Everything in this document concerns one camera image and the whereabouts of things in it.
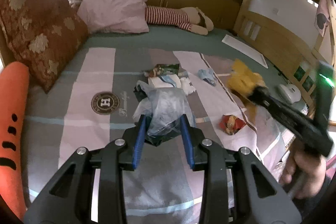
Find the person's right hand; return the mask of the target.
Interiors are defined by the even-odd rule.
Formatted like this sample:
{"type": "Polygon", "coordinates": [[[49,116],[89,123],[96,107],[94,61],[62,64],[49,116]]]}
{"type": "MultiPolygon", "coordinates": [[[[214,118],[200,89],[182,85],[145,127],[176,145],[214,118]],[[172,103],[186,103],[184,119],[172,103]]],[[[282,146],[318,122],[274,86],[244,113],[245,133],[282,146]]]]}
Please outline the person's right hand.
{"type": "Polygon", "coordinates": [[[316,196],[323,186],[326,177],[326,159],[324,156],[313,156],[304,150],[300,142],[293,142],[285,168],[280,176],[280,185],[291,183],[296,170],[305,175],[302,186],[295,193],[295,198],[302,200],[316,196]]]}

